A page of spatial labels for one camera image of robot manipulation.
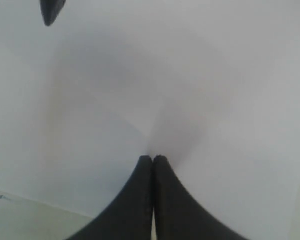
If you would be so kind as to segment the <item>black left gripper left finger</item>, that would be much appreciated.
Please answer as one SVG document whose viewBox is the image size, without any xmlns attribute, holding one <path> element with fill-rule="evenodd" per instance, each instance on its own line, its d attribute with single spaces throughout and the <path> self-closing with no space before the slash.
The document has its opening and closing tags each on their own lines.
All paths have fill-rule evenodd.
<svg viewBox="0 0 300 240">
<path fill-rule="evenodd" d="M 153 224 L 153 160 L 141 156 L 112 203 L 72 240 L 150 240 Z"/>
</svg>

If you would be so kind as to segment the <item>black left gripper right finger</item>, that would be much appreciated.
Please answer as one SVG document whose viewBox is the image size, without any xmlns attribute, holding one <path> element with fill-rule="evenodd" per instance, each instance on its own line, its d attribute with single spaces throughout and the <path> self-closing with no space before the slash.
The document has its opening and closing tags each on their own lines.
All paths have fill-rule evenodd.
<svg viewBox="0 0 300 240">
<path fill-rule="evenodd" d="M 206 211 L 186 190 L 165 156 L 153 160 L 153 197 L 158 240 L 243 240 Z"/>
</svg>

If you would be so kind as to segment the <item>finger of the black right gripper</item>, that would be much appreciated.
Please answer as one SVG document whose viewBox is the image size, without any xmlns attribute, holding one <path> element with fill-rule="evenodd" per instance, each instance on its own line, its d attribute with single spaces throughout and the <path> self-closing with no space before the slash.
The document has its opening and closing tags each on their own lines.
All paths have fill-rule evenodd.
<svg viewBox="0 0 300 240">
<path fill-rule="evenodd" d="M 66 0 L 40 0 L 39 4 L 43 22 L 47 27 L 50 27 L 65 6 Z"/>
</svg>

